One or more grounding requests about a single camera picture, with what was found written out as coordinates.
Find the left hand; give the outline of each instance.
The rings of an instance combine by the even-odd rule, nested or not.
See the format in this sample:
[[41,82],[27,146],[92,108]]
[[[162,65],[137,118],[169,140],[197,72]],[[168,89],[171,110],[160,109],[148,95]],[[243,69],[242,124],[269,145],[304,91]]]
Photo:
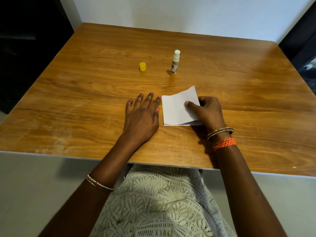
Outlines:
[[137,148],[149,141],[159,127],[159,109],[157,107],[161,102],[161,96],[150,104],[153,95],[153,92],[149,93],[142,106],[143,94],[136,98],[133,109],[132,99],[126,104],[123,135],[128,136],[132,142],[138,145]]

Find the wood grain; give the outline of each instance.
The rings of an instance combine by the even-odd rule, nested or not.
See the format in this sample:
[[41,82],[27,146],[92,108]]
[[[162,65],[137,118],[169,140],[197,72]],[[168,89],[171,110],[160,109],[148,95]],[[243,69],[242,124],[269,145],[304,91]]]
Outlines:
[[[0,150],[101,159],[122,132],[129,98],[193,85],[219,98],[251,171],[316,176],[316,97],[275,43],[89,23],[4,120]],[[215,165],[202,127],[163,126],[159,116],[131,162]]]

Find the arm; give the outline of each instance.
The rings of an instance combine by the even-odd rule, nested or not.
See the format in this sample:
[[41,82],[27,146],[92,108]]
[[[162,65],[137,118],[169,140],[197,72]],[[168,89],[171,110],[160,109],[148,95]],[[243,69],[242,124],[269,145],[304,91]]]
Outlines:
[[[201,106],[192,102],[185,105],[207,127],[208,133],[226,127],[218,99],[202,96],[199,100]],[[222,132],[212,139],[216,143],[230,137],[228,132]],[[216,156],[237,235],[286,236],[238,147],[219,148]]]
[[[123,134],[91,172],[91,177],[97,182],[113,188],[125,163],[157,131],[160,97],[150,105],[152,97],[151,92],[140,106],[143,98],[140,94],[133,110],[132,99],[126,104]],[[108,196],[109,192],[101,191],[84,180],[39,236],[89,236]]]

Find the label on glue stick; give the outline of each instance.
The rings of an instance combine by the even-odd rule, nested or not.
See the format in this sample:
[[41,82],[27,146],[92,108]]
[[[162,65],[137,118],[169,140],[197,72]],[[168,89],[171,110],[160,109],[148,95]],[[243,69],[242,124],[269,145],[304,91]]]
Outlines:
[[177,61],[177,62],[172,61],[172,65],[171,65],[171,73],[172,74],[176,74],[177,73],[178,64],[179,64],[179,61]]

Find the yellow cap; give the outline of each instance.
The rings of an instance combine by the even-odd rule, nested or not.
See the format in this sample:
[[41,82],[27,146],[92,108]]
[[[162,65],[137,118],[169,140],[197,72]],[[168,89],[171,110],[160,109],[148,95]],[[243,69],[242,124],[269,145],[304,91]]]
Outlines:
[[146,71],[146,63],[141,62],[141,63],[139,64],[139,68],[140,68],[141,71]]

